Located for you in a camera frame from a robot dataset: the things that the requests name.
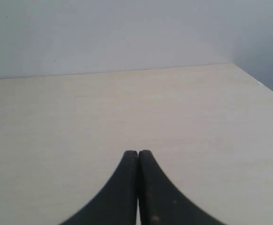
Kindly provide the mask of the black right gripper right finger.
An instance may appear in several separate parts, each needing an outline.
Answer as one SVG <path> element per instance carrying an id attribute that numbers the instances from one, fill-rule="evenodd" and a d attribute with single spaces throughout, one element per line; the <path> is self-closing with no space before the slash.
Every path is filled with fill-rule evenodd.
<path id="1" fill-rule="evenodd" d="M 143 225 L 223 224 L 190 201 L 171 182 L 149 150 L 138 156 L 139 210 Z"/>

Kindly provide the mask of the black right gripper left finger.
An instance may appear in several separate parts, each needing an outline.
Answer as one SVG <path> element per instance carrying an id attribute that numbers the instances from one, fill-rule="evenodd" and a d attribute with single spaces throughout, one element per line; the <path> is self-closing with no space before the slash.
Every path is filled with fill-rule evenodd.
<path id="1" fill-rule="evenodd" d="M 138 153 L 124 152 L 103 188 L 63 225 L 135 225 Z"/>

